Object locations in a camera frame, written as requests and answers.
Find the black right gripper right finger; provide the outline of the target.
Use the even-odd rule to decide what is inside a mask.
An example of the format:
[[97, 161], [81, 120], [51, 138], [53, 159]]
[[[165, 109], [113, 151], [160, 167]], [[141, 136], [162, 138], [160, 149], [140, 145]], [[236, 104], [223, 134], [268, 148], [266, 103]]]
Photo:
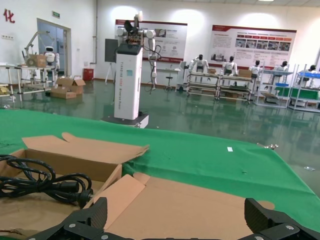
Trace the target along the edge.
[[245, 240], [319, 240], [320, 233], [302, 226], [284, 212], [270, 210], [253, 198], [244, 201], [244, 219], [252, 231]]

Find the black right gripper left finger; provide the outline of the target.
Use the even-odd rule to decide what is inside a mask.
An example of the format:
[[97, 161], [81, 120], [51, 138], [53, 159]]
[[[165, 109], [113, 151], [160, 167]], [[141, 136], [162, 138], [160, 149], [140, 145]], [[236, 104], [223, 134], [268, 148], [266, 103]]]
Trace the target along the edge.
[[91, 207], [72, 212], [61, 223], [27, 237], [28, 240], [116, 240], [104, 231], [108, 201], [100, 197]]

